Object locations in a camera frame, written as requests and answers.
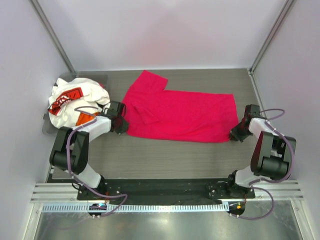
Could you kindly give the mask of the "pink t shirt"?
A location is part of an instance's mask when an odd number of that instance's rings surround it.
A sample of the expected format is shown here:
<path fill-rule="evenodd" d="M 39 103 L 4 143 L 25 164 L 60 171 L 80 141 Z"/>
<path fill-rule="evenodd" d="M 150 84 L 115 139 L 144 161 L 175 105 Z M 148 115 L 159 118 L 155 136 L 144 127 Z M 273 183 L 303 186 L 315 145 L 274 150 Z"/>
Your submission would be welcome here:
<path fill-rule="evenodd" d="M 168 80 L 144 70 L 122 102 L 132 137 L 224 143 L 238 122 L 233 94 L 166 89 Z"/>

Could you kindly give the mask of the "clear plastic bin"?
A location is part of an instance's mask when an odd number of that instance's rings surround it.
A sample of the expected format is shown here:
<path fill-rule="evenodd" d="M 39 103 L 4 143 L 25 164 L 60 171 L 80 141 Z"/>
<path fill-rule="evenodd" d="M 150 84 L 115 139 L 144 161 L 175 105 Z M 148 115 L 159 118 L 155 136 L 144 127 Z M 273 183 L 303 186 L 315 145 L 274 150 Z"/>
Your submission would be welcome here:
<path fill-rule="evenodd" d="M 110 90 L 110 83 L 106 71 L 77 71 L 75 73 L 65 72 L 62 73 L 59 77 L 66 82 L 71 82 L 75 78 L 88 78 L 101 84 L 102 87 L 107 91 Z M 55 136 L 57 132 L 58 129 L 52 125 L 49 112 L 46 111 L 43 115 L 42 133 L 46 136 Z"/>

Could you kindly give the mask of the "white t shirt red print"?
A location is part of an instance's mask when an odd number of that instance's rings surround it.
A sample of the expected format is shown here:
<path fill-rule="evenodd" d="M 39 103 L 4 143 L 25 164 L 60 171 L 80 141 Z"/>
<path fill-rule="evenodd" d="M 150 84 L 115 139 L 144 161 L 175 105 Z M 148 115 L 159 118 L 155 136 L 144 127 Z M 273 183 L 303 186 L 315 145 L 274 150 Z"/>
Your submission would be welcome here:
<path fill-rule="evenodd" d="M 108 91 L 101 84 L 84 77 L 77 77 L 70 82 L 59 77 L 48 101 L 49 118 L 57 129 L 76 127 L 80 113 L 101 113 L 111 103 Z"/>

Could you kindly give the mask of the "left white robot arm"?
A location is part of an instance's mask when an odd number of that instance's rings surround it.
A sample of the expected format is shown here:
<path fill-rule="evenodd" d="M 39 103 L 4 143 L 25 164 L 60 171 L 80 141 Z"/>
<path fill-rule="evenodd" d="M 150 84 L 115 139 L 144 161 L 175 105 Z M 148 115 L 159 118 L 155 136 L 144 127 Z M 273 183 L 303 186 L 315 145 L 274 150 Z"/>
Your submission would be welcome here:
<path fill-rule="evenodd" d="M 89 113 L 95 106 L 79 106 L 76 112 L 93 117 L 86 123 L 74 127 L 61 127 L 56 135 L 49 162 L 52 166 L 68 173 L 70 177 L 89 190 L 93 198 L 100 200 L 107 192 L 105 178 L 88 163 L 89 143 L 109 132 L 124 134 L 129 128 L 125 120 L 127 106 L 122 102 L 111 101 L 97 115 Z"/>

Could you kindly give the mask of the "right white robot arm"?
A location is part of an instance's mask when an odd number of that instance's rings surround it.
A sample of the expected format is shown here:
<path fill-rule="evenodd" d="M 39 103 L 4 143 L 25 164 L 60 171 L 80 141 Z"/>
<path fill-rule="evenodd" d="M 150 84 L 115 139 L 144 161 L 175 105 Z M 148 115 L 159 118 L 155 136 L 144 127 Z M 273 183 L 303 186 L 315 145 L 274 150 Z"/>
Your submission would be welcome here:
<path fill-rule="evenodd" d="M 291 176 L 297 141 L 276 130 L 262 116 L 258 105 L 245 107 L 242 120 L 231 129 L 229 136 L 232 141 L 241 143 L 249 136 L 257 139 L 250 165 L 228 176 L 225 191 L 231 198 L 246 195 L 258 182 L 281 183 Z"/>

